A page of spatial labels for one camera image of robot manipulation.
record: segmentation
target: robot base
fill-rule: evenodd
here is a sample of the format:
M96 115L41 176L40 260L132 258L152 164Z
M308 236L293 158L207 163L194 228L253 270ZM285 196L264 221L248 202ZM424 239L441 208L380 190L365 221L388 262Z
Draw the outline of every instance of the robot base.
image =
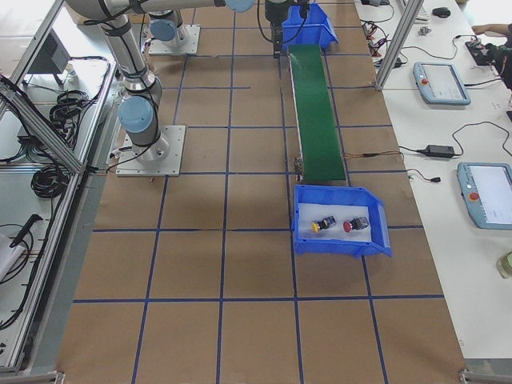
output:
M121 164L117 167L117 176L179 176L182 165L183 144L185 142L185 126L161 126L162 135L170 144L169 154L163 160L142 162L138 158ZM124 146L131 146L128 135L125 137ZM119 162L129 160L134 156L133 152L123 152Z
M182 46L166 46L160 40L153 40L150 46L150 56L183 56L184 54L196 54L199 45L200 26L186 26L189 32L189 41Z

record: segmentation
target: blue storage bin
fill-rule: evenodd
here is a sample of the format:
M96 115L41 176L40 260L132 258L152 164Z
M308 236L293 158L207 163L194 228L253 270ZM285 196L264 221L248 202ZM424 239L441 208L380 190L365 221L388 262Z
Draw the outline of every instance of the blue storage bin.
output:
M298 230L300 203L367 207L371 242L302 238ZM294 212L294 249L297 254L305 252L352 254L356 258L379 253L384 253L388 256L392 255L384 205L382 200L374 196L366 188L297 185L295 186Z
M292 6L288 20L282 24L283 41L290 40L302 24L302 18L298 14L299 7ZM283 50L288 49L289 44L319 44L321 48L327 48L332 42L338 42L338 37L330 23L329 16L320 8L316 2L310 4L310 12L304 27L298 36L282 45Z

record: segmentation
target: green conveyor belt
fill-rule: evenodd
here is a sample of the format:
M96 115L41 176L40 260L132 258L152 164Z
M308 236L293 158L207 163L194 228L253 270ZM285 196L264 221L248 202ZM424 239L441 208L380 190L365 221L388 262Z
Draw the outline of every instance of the green conveyor belt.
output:
M346 180L320 46L289 46L289 55L304 180Z

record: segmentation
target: blue joint cap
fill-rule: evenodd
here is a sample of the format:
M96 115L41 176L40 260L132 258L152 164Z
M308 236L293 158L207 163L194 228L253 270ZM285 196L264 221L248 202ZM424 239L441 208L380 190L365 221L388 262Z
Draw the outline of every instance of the blue joint cap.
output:
M162 18L151 20L150 31L153 37L163 42L170 42L178 32L172 21Z
M118 116L125 130L131 134L140 134L151 125L154 110L146 99L140 96L132 96L121 103Z
M236 12L246 12L253 6L254 0L226 0L226 5Z

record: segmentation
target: brown paper floor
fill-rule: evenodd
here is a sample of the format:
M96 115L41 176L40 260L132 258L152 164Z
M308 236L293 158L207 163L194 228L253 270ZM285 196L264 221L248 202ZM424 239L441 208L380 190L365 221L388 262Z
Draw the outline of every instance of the brown paper floor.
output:
M354 4L325 56L345 152L398 150ZM399 156L351 159L384 200L394 256L295 255L298 154L286 58L255 9L184 12L197 57L152 58L179 178L108 176L58 369L69 384L457 383L462 354Z

